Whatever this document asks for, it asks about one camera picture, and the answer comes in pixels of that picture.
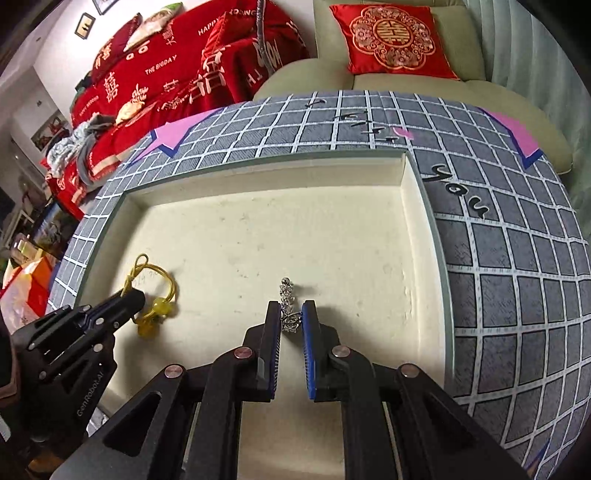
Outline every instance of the hanging cord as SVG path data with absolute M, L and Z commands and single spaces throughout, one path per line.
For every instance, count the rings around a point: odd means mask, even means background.
M 261 52 L 261 58 L 265 67 L 267 68 L 267 72 L 269 73 L 269 78 L 271 75 L 275 73 L 275 69 L 271 62 L 269 61 L 269 55 L 267 55 L 267 47 L 265 45 L 265 6 L 267 4 L 267 0 L 257 0 L 256 2 L 256 41 L 259 46 L 259 51 Z

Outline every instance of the curtain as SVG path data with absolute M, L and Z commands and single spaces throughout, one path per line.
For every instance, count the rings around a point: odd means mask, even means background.
M 542 109 L 573 149 L 562 177 L 591 237 L 591 97 L 562 48 L 517 0 L 464 0 L 482 43 L 487 79 Z

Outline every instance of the gray grid pattern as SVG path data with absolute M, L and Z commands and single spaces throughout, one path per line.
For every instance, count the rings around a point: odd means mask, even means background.
M 393 138 L 399 126 L 414 134 Z M 408 149 L 446 255 L 456 336 L 453 394 L 522 465 L 550 442 L 538 479 L 564 458 L 590 412 L 591 275 L 564 188 L 542 157 L 527 171 L 507 130 L 477 108 L 392 92 L 274 97 L 227 107 L 193 127 L 173 158 L 155 150 L 107 182 L 66 252 L 48 310 L 73 304 L 92 249 L 121 194 L 156 180 L 290 153 Z M 480 218 L 468 199 L 489 211 Z

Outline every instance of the yellow bead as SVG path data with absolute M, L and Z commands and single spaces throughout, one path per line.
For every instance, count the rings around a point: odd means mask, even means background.
M 159 317 L 166 317 L 172 312 L 173 306 L 165 298 L 157 297 L 152 304 L 152 309 Z
M 150 338 L 156 334 L 156 324 L 151 321 L 138 324 L 138 335 L 143 338 Z

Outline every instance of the screw head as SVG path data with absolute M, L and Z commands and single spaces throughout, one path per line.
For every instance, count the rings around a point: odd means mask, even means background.
M 400 373 L 402 373 L 406 378 L 416 378 L 418 377 L 421 369 L 414 364 L 404 364 L 400 367 Z
M 183 367 L 181 367 L 180 365 L 169 365 L 168 367 L 166 367 L 166 370 L 164 370 L 164 375 L 167 378 L 177 378 L 180 377 L 182 373 Z
M 346 345 L 337 345 L 333 347 L 332 354 L 336 358 L 347 358 L 351 354 L 351 349 Z
M 239 346 L 234 350 L 234 356 L 236 358 L 250 358 L 252 356 L 252 349 L 247 346 Z

